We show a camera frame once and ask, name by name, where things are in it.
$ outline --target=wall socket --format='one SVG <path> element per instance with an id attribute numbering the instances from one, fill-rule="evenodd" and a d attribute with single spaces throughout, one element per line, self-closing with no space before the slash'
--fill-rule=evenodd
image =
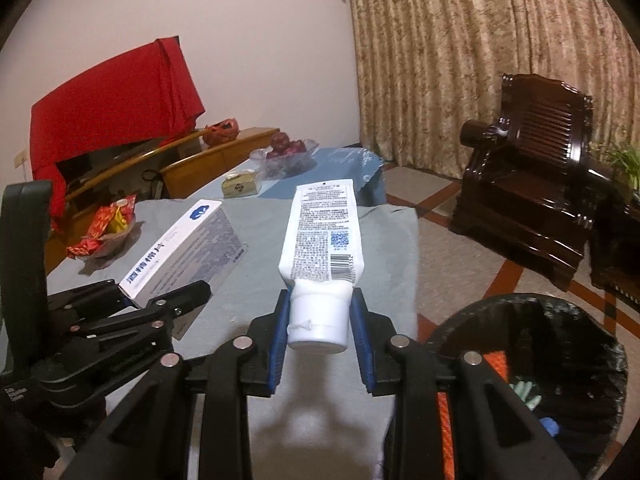
<path id="1" fill-rule="evenodd" d="M 14 168 L 20 168 L 25 162 L 29 160 L 29 153 L 27 150 L 22 150 L 16 156 L 14 156 Z"/>

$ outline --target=gray tablecloth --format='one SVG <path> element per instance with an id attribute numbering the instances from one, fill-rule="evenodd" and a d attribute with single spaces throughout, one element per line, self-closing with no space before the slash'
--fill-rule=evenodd
<path id="1" fill-rule="evenodd" d="M 48 278 L 49 293 L 114 278 L 127 270 L 196 200 L 160 200 L 136 206 L 140 229 L 103 269 L 65 260 Z M 209 301 L 175 350 L 185 358 L 214 351 L 243 334 L 256 316 L 272 312 L 283 288 L 278 261 L 291 200 L 233 199 L 224 211 L 248 252 Z M 391 205 L 358 208 L 365 270 L 358 286 L 370 310 L 389 316 L 398 332 L 415 336 L 417 218 Z M 108 408 L 134 382 L 108 397 Z M 271 399 L 249 399 L 254 478 L 370 479 L 379 460 L 393 399 L 368 396 L 349 349 L 336 356 L 287 351 L 282 382 Z M 192 453 L 191 460 L 196 460 Z"/>

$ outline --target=wooden armchair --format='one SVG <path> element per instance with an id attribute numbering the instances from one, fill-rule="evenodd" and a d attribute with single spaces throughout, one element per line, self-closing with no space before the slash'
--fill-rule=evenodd
<path id="1" fill-rule="evenodd" d="M 474 151 L 450 229 L 567 290 L 611 184 L 588 154 L 592 115 L 591 97 L 561 81 L 505 74 L 498 122 L 460 132 Z"/>

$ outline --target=snack package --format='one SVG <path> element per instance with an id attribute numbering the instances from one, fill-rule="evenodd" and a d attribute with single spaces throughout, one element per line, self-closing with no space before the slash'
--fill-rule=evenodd
<path id="1" fill-rule="evenodd" d="M 130 195 L 98 208 L 86 235 L 80 243 L 66 248 L 67 255 L 71 257 L 91 256 L 100 248 L 105 249 L 105 251 L 99 251 L 100 256 L 113 254 L 122 246 L 124 238 L 129 234 L 130 228 L 135 222 L 135 205 L 136 196 Z M 106 250 L 105 242 L 108 242 L 113 250 Z"/>

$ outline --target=dark wooden chair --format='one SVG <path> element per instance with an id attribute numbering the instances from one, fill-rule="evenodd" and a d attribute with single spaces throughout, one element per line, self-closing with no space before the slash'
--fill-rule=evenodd
<path id="1" fill-rule="evenodd" d="M 591 284 L 640 312 L 640 205 L 631 194 L 630 189 L 612 194 L 596 212 L 590 239 Z"/>
<path id="2" fill-rule="evenodd" d="M 474 151 L 450 229 L 567 290 L 611 185 L 589 156 L 592 115 L 591 97 L 561 81 L 505 74 L 497 123 L 460 132 Z"/>

